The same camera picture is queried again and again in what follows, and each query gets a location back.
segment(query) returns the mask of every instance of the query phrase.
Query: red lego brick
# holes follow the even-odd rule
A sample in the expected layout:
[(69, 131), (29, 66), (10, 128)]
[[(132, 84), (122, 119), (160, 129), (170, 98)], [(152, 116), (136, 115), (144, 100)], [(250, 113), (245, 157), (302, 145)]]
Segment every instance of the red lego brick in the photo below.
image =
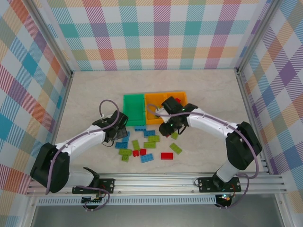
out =
[(140, 149), (140, 155), (141, 156), (146, 155), (146, 149)]
[(161, 153), (161, 160), (173, 160), (174, 153)]
[(138, 150), (133, 150), (133, 156), (134, 156), (134, 157), (139, 156), (139, 151), (138, 151)]

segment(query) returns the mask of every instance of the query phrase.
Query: black mounting plate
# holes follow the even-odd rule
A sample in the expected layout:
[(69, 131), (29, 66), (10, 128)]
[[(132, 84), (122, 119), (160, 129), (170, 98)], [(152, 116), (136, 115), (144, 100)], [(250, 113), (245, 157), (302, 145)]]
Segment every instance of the black mounting plate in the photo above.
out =
[[(98, 188), (104, 189), (109, 192), (109, 194), (114, 193), (115, 180), (112, 178), (99, 179)], [(78, 187), (72, 188), (72, 194), (97, 194), (99, 191), (90, 190), (90, 189), (82, 189)]]
[(241, 185), (238, 177), (233, 177), (221, 191), (214, 186), (212, 177), (199, 177), (197, 178), (195, 184), (199, 186), (199, 192), (241, 192)]

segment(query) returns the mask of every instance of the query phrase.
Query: plaid wall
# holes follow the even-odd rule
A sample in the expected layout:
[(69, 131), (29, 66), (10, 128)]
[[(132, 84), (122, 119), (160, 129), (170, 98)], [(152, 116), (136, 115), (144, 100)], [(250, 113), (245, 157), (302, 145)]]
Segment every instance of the plaid wall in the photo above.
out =
[(237, 63), (236, 63), (236, 66), (235, 66), (236, 68), (239, 67), (239, 65), (240, 65), (240, 63), (241, 63), (241, 61), (242, 61), (242, 59), (243, 59), (243, 56), (244, 56), (244, 54), (245, 54), (246, 51), (247, 51), (247, 48), (249, 47), (251, 41), (254, 39), (255, 34), (256, 34), (256, 32), (258, 31), (258, 29), (259, 29), (259, 27), (260, 27), (260, 25), (261, 25), (261, 21), (262, 21), (262, 19), (264, 18), (264, 16), (266, 15), (267, 10), (268, 10), (269, 5), (270, 5), (271, 2), (272, 2), (272, 0), (267, 0), (267, 1), (266, 1), (266, 3), (265, 3), (265, 5), (264, 5), (264, 7), (263, 7), (263, 9), (262, 9), (262, 11), (261, 11), (261, 13), (260, 13), (258, 19), (257, 19), (257, 21), (256, 21), (256, 23), (255, 23), (255, 25), (254, 25), (254, 28), (252, 29), (252, 31), (251, 31), (251, 33), (250, 33), (250, 36), (249, 36), (248, 40), (247, 40), (246, 43), (245, 43), (245, 46), (244, 46), (244, 48), (243, 48), (243, 50), (242, 50), (242, 52), (241, 52), (241, 54), (240, 54), (240, 57), (239, 57), (239, 59), (237, 60)]
[(303, 221), (303, 0), (284, 0), (242, 73), (265, 153)]
[(75, 70), (234, 68), (265, 2), (48, 0), (52, 21), (42, 1), (35, 0), (54, 36), (56, 27), (64, 36), (56, 40)]
[(40, 147), (53, 135), (67, 75), (21, 0), (0, 0), (0, 227), (14, 227)]

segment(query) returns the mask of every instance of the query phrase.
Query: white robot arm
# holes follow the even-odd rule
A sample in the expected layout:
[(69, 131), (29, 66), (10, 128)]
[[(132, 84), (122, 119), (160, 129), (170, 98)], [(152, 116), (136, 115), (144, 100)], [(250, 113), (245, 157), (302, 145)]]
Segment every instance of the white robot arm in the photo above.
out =
[(179, 132), (182, 127), (194, 127), (225, 139), (228, 159), (213, 175), (212, 180), (218, 191), (221, 191), (240, 170), (245, 170), (253, 160), (256, 161), (256, 156), (262, 150), (256, 134), (246, 122), (236, 124), (221, 120), (195, 105), (182, 106), (173, 97), (165, 100), (162, 106), (157, 108), (154, 114), (164, 121), (159, 127), (163, 136)]
[(99, 119), (84, 132), (62, 143), (44, 144), (31, 170), (31, 177), (56, 193), (65, 186), (98, 188), (99, 175), (89, 168), (70, 170), (70, 162), (89, 148), (127, 136), (125, 125), (128, 117), (115, 111), (111, 117)]
[[(230, 180), (240, 170), (245, 170), (261, 152), (262, 147), (251, 126), (246, 122), (236, 124), (223, 121), (205, 113), (195, 105), (187, 104), (183, 107), (173, 97), (165, 100), (162, 105), (163, 107), (157, 109), (154, 114), (164, 120), (159, 127), (163, 136), (169, 136), (175, 131), (179, 132), (182, 127), (195, 127), (225, 139), (228, 160), (213, 175), (210, 182), (216, 191), (222, 192), (226, 186), (230, 187), (228, 185)], [(65, 186), (81, 185), (98, 188), (100, 183), (97, 173), (86, 167), (82, 171), (72, 171), (69, 168), (70, 161), (99, 143), (127, 136), (125, 128), (127, 120), (126, 115), (115, 111), (110, 118), (94, 122), (83, 133), (68, 141), (56, 145), (44, 144), (32, 168), (32, 178), (53, 193)]]

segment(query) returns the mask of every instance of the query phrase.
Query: blue lego brick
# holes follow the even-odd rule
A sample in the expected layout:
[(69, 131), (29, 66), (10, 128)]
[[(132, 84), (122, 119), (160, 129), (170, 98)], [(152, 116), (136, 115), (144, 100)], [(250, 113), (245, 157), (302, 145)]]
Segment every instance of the blue lego brick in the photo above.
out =
[(131, 133), (128, 131), (127, 136), (122, 139), (122, 142), (123, 143), (128, 143), (130, 135), (131, 135)]
[(143, 155), (143, 156), (140, 156), (140, 158), (141, 158), (142, 163), (153, 161), (153, 155), (152, 154)]
[(117, 149), (127, 149), (128, 143), (116, 142), (115, 148)]
[(155, 130), (144, 131), (143, 134), (144, 134), (144, 137), (155, 136), (156, 131)]
[(146, 125), (137, 125), (134, 127), (135, 131), (146, 131)]

